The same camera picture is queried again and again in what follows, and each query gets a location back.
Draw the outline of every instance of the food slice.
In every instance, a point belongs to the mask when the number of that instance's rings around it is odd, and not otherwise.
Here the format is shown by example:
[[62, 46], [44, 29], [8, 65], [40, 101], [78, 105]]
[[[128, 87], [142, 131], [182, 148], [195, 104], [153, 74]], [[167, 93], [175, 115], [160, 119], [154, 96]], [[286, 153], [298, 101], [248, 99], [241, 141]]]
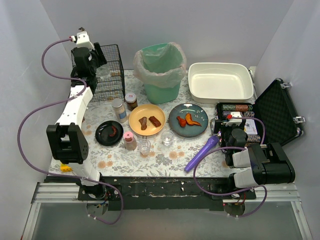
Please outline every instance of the food slice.
[[186, 120], [186, 123], [187, 123], [188, 125], [190, 125], [190, 126], [192, 126], [192, 125], [201, 126], [201, 124], [200, 124], [199, 122], [192, 120], [191, 113], [187, 113], [187, 114], [185, 115], [185, 120]]
[[183, 118], [181, 118], [180, 116], [177, 116], [176, 118], [178, 119], [179, 125], [180, 125], [181, 127], [184, 128], [184, 127], [187, 125], [187, 121], [184, 120]]
[[139, 122], [141, 124], [141, 130], [146, 130], [147, 129], [147, 117], [144, 116], [143, 118], [140, 118]]
[[149, 120], [156, 128], [161, 126], [161, 122], [155, 116], [149, 117]]
[[114, 137], [114, 136], [116, 135], [116, 133], [117, 133], [117, 128], [116, 128], [115, 126], [113, 126], [113, 125], [112, 125], [111, 127], [112, 127], [112, 131], [113, 131], [113, 132], [110, 133], [109, 136], [110, 136], [110, 137]]

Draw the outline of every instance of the white backdrop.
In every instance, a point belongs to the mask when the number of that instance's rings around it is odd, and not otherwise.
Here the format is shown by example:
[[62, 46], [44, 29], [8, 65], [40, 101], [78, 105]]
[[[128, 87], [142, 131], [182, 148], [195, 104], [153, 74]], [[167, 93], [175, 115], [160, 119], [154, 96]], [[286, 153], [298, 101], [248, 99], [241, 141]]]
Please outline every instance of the white backdrop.
[[313, 239], [320, 239], [320, 1], [295, 0], [255, 72], [259, 93], [275, 79], [291, 82], [290, 96], [305, 116], [305, 134], [284, 147]]
[[[41, 67], [43, 50], [59, 37], [39, 0], [0, 0], [0, 23], [0, 239], [18, 240], [36, 184], [44, 178], [23, 161], [17, 146], [18, 126], [33, 109], [68, 97], [70, 83], [48, 76]], [[48, 52], [46, 63], [54, 73], [71, 72], [62, 45]], [[39, 168], [49, 167], [46, 128], [63, 108], [42, 110], [22, 130], [25, 154]]]
[[[118, 44], [123, 66], [135, 53], [176, 42], [195, 62], [256, 66], [293, 0], [41, 0], [60, 38], [84, 27]], [[69, 53], [71, 46], [66, 46]]]

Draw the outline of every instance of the small glass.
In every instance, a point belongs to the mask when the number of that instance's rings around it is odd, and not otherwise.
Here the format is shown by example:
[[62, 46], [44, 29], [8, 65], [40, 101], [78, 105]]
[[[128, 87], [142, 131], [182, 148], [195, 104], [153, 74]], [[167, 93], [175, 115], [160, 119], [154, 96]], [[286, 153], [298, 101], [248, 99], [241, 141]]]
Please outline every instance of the small glass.
[[147, 139], [141, 139], [138, 143], [138, 149], [144, 156], [148, 156], [150, 153], [151, 143]]
[[172, 145], [172, 143], [174, 142], [174, 138], [175, 134], [170, 130], [166, 130], [161, 134], [161, 140], [163, 145], [168, 147]]

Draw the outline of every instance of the orange plate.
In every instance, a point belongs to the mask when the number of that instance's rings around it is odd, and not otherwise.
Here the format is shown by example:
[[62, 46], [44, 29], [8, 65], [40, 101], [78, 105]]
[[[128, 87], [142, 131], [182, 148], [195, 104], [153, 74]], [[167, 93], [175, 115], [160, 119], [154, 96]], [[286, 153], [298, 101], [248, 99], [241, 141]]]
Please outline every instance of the orange plate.
[[[161, 126], [155, 127], [152, 122], [149, 120], [151, 116], [155, 116], [159, 120]], [[146, 117], [146, 130], [141, 130], [141, 124], [139, 119]], [[156, 105], [153, 104], [144, 104], [136, 107], [130, 114], [129, 125], [130, 128], [139, 135], [142, 136], [151, 136], [161, 131], [165, 126], [166, 116], [164, 111]]]

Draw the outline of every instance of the white plastic basin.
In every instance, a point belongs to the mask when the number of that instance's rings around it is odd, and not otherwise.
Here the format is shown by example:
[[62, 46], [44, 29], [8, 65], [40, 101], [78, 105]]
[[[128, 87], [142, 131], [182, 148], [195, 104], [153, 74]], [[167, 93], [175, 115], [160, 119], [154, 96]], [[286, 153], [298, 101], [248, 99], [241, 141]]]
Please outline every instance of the white plastic basin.
[[188, 82], [198, 103], [240, 103], [254, 95], [248, 69], [237, 63], [199, 62], [190, 66]]

